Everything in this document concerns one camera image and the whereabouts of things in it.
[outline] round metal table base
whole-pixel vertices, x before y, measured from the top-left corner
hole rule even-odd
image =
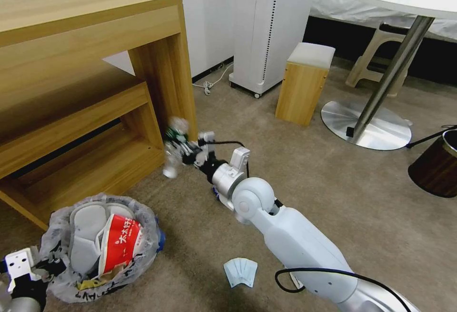
[[[338,137],[355,145],[375,150],[403,148],[411,140],[406,120],[386,108],[379,108],[358,139],[346,136],[348,127],[354,127],[365,105],[359,102],[330,101],[320,115],[324,124]]]

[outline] white tissue packet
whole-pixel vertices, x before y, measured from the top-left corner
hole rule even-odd
[[[256,277],[257,262],[238,257],[226,262],[224,270],[231,288],[240,283],[252,288]]]

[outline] round white table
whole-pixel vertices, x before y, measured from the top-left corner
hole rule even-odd
[[[392,82],[402,72],[435,18],[457,19],[457,0],[359,0],[366,4],[417,15],[384,73],[379,88],[363,105],[330,101],[321,111],[325,125],[340,138],[370,149],[394,150],[411,140],[406,120],[381,107]]]

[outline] white air purifier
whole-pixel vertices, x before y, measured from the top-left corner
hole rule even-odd
[[[236,0],[230,84],[259,98],[281,82],[287,58],[303,40],[310,8],[311,0]]]

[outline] brown trash can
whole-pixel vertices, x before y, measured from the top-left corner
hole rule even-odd
[[[408,174],[417,186],[433,195],[457,196],[457,130],[444,132],[409,166]]]

